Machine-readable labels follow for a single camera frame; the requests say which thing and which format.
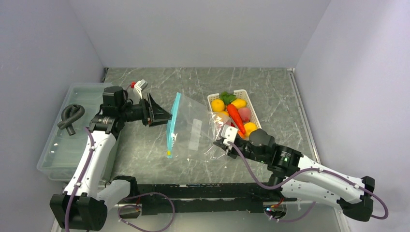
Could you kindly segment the clear zip top bag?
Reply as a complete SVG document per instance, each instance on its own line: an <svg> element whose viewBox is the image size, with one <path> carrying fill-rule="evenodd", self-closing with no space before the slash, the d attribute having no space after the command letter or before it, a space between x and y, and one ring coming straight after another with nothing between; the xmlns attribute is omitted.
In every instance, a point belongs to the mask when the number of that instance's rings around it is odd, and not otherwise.
<svg viewBox="0 0 410 232"><path fill-rule="evenodd" d="M222 139L220 131L228 117L210 112L205 105L179 92L171 114L166 130L167 158L208 162L224 156L213 142Z"/></svg>

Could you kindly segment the yellow lemon front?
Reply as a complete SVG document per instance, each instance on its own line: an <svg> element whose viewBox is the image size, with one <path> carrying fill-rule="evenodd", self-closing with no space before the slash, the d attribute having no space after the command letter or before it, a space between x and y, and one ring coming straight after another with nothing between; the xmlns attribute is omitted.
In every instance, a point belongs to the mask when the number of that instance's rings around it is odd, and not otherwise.
<svg viewBox="0 0 410 232"><path fill-rule="evenodd" d="M245 136L249 137L252 132L258 129L258 126L253 122L247 122L244 124Z"/></svg>

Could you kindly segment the pink peach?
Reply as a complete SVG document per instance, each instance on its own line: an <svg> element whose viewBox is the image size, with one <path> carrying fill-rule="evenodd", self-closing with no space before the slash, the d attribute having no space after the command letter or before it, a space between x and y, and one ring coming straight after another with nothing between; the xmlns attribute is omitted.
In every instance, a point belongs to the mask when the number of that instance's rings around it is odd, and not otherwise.
<svg viewBox="0 0 410 232"><path fill-rule="evenodd" d="M240 116L242 122L244 122L244 123L250 122L252 112L249 108L243 107L243 108L239 108L237 111L239 113L239 116Z"/></svg>

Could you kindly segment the orange tangerine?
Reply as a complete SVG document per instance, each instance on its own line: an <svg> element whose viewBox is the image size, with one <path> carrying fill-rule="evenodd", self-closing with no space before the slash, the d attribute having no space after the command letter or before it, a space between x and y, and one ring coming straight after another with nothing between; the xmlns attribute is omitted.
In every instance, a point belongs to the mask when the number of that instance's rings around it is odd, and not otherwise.
<svg viewBox="0 0 410 232"><path fill-rule="evenodd" d="M238 131L237 134L238 134L242 139L245 139L245 138L246 138L241 131Z"/></svg>

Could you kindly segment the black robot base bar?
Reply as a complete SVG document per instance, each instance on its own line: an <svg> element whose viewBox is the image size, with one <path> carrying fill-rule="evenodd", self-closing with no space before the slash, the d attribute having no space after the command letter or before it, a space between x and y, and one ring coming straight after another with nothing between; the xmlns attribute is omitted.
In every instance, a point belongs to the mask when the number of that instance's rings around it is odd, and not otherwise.
<svg viewBox="0 0 410 232"><path fill-rule="evenodd" d="M256 183L139 184L132 199L120 204L141 206L142 215L163 213L234 212L262 213L273 204L283 206L296 199Z"/></svg>

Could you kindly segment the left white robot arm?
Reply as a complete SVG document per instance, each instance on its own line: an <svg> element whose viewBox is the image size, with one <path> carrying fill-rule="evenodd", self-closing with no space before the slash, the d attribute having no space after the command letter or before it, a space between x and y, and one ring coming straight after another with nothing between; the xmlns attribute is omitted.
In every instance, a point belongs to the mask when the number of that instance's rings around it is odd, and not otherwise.
<svg viewBox="0 0 410 232"><path fill-rule="evenodd" d="M65 231L99 231L108 212L119 202L132 203L142 197L133 176L116 176L103 190L98 185L108 156L125 123L141 121L145 126L166 124L172 114L148 94L135 104L120 86L106 87L99 112L85 128L88 136L82 158L61 194L54 194L50 208Z"/></svg>

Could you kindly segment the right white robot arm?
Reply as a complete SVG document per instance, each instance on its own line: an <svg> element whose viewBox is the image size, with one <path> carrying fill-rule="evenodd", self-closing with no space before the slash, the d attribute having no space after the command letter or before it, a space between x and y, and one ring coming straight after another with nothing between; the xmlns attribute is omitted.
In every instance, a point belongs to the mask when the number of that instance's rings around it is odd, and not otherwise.
<svg viewBox="0 0 410 232"><path fill-rule="evenodd" d="M248 139L242 139L237 133L237 129L225 127L213 144L232 158L240 157L252 179L266 189L269 199L299 198L323 203L362 222L374 217L373 178L357 178L336 172L295 149L277 144L275 138L262 129L252 132ZM258 180L248 160L267 166L272 173L268 183Z"/></svg>

